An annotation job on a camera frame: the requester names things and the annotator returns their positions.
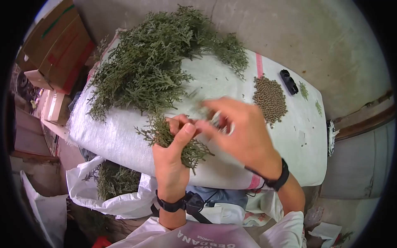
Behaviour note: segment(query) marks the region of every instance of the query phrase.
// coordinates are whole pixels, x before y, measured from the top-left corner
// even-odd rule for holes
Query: forearm
[[[278,198],[283,205],[284,216],[292,211],[304,210],[305,197],[302,187],[298,181],[289,173],[289,177],[285,184],[277,192]]]
[[[185,210],[179,209],[175,213],[170,213],[160,208],[159,223],[170,230],[181,227],[186,224]]]

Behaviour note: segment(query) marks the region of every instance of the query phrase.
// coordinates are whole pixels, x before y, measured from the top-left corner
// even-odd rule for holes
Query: white sack
[[[67,194],[52,197],[42,196],[30,184],[24,171],[21,171],[20,175],[33,214],[39,222],[46,240],[52,247],[62,248],[66,231]]]
[[[108,48],[115,48],[118,43],[116,34]],[[286,95],[288,113],[282,118],[282,122],[275,123],[273,129],[268,125],[275,148],[288,163],[289,170],[301,186],[321,184],[327,166],[327,130],[325,115],[320,116],[315,107],[318,101],[324,109],[320,92],[289,70],[297,84],[299,81],[306,84],[309,93],[308,101],[300,93],[291,96],[279,75],[282,69],[286,69],[284,66],[252,51],[246,52],[249,62],[249,67],[244,72],[246,81],[241,80],[229,66],[213,55],[203,55],[201,59],[193,61],[182,60],[182,70],[186,70],[196,79],[187,84],[188,93],[199,89],[199,94],[206,98],[229,96],[251,104],[255,91],[254,76],[262,75],[263,71],[269,79],[274,79],[281,85]],[[106,50],[103,53],[103,62],[108,61],[108,55]],[[103,123],[93,121],[86,114],[91,109],[88,99],[93,96],[94,88],[89,87],[94,78],[93,73],[94,70],[91,70],[68,121],[68,141],[117,164],[154,176],[152,149],[134,129],[134,126],[145,129],[146,115],[141,116],[140,111],[111,108],[106,116],[106,123]],[[191,118],[199,117],[185,98],[182,103],[176,102],[174,105],[178,109],[168,110],[166,116],[185,113]],[[191,171],[189,185],[225,189],[259,188],[262,185],[261,178],[245,170],[232,156],[222,152],[202,135],[197,138],[207,144],[215,156],[206,156],[206,161],[197,165],[196,176]]]
[[[123,194],[107,201],[98,198],[96,182],[93,179],[85,181],[84,178],[104,160],[96,156],[93,160],[66,171],[67,189],[72,201],[103,214],[116,215],[116,219],[136,219],[150,215],[150,206],[156,197],[157,181],[143,173],[138,192]]]

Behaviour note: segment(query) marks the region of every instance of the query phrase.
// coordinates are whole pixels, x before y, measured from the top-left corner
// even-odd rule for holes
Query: brown pellet
[[[256,91],[252,99],[262,110],[266,122],[271,124],[281,122],[281,117],[288,112],[281,86],[276,80],[271,81],[264,76],[260,78],[254,77],[254,83]]]

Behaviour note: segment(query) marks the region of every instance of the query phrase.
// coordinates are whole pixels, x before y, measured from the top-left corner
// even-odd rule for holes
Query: wrist
[[[262,160],[262,164],[261,166],[258,166],[257,172],[268,180],[276,181],[280,178],[282,171],[283,163],[281,156],[277,151],[275,151],[273,155]]]
[[[166,188],[159,186],[157,196],[160,200],[175,203],[186,195],[186,188]]]

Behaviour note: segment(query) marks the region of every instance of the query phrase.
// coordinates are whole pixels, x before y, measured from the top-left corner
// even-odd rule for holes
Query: white paper
[[[317,227],[315,227],[313,231],[308,231],[308,233],[313,237],[320,237],[323,240],[326,240],[322,244],[321,248],[330,248],[335,243],[335,240],[341,230],[341,226],[322,222]]]

